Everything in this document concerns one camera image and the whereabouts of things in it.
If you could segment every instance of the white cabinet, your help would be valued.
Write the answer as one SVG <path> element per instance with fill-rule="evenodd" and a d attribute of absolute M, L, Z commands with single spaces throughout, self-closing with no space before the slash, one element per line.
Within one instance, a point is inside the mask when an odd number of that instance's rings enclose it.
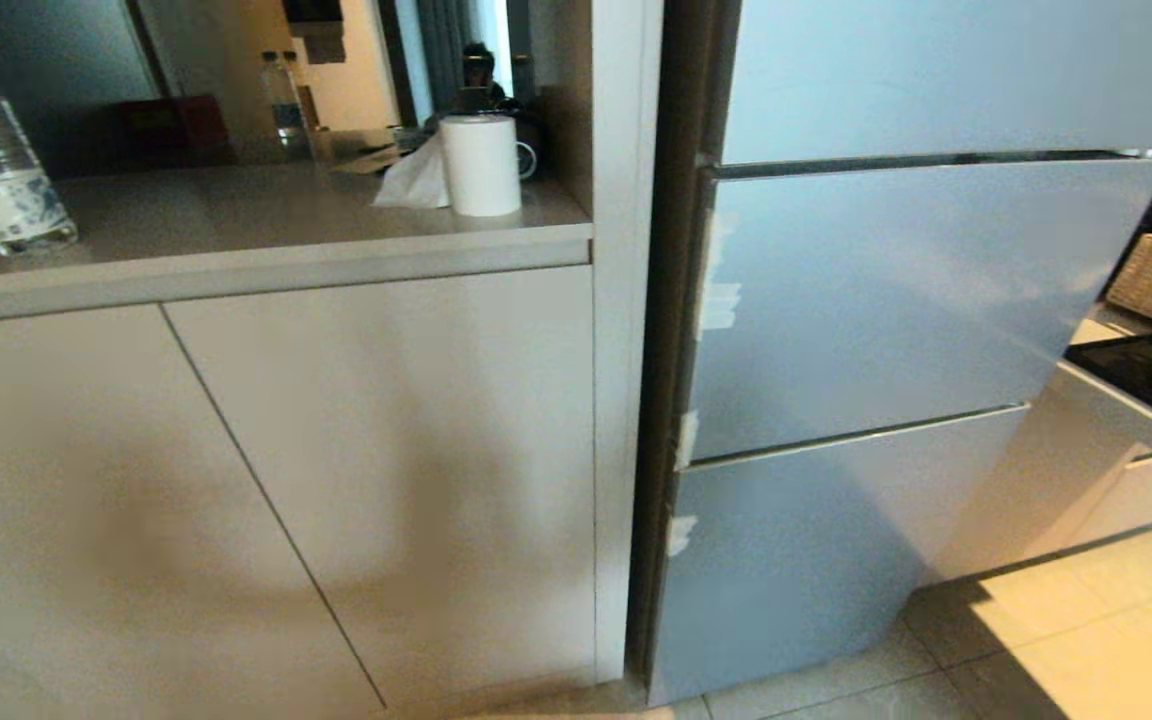
<path fill-rule="evenodd" d="M 0 323 L 0 676 L 33 717 L 380 708 L 157 306 Z"/>
<path fill-rule="evenodd" d="M 173 302 L 391 707 L 594 664 L 590 267 Z"/>

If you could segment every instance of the mirror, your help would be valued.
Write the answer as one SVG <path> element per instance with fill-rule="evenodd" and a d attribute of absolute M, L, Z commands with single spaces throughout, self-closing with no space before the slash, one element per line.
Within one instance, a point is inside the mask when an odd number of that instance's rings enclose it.
<path fill-rule="evenodd" d="M 448 111 L 529 113 L 553 5 L 0 0 L 0 94 L 54 179 L 340 159 Z"/>

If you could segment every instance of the tile floor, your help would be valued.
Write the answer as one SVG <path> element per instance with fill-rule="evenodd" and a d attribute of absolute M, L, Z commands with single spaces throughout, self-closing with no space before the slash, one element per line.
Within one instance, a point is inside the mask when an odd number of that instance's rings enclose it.
<path fill-rule="evenodd" d="M 641 688 L 488 717 L 647 720 L 1152 720 L 1152 530 L 987 578 L 923 589 L 850 659 L 641 711 Z"/>

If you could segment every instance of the cabinet door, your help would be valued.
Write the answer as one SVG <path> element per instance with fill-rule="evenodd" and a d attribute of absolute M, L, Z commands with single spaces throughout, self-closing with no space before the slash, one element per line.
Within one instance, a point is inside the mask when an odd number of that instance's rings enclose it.
<path fill-rule="evenodd" d="M 1152 0 L 742 0 L 722 164 L 1152 147 Z"/>
<path fill-rule="evenodd" d="M 718 183 L 695 456 L 1037 396 L 1152 195 L 1152 160 Z"/>
<path fill-rule="evenodd" d="M 157 306 L 0 323 L 0 659 L 66 717 L 380 708 Z"/>
<path fill-rule="evenodd" d="M 652 700 L 878 642 L 1024 407 L 681 475 Z"/>
<path fill-rule="evenodd" d="M 590 268 L 175 302 L 391 706 L 593 660 Z"/>

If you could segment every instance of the silver refrigerator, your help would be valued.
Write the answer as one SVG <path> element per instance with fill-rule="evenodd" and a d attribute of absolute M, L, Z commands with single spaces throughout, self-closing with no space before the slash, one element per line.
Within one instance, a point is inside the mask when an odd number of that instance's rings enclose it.
<path fill-rule="evenodd" d="M 666 6 L 630 649 L 879 642 L 1152 196 L 1152 0 Z"/>

